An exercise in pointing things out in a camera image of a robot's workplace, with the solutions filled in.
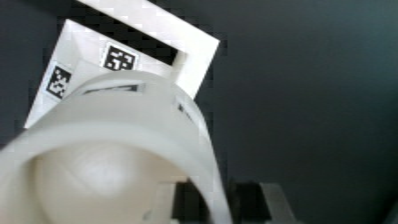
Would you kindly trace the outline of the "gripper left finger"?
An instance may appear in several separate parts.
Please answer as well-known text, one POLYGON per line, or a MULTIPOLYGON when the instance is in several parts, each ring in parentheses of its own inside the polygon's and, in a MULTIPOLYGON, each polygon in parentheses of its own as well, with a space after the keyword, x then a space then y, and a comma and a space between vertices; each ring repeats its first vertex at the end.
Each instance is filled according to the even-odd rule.
POLYGON ((160 183, 141 224, 190 224, 196 221, 194 196, 196 187, 190 181, 160 183))

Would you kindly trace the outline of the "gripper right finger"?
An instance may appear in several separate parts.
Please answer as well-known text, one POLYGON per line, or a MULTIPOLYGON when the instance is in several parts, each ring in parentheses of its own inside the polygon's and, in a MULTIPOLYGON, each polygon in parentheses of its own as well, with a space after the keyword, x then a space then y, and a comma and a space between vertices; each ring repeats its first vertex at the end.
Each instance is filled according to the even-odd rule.
POLYGON ((231 186, 233 224, 302 224, 281 185, 245 182, 231 186))

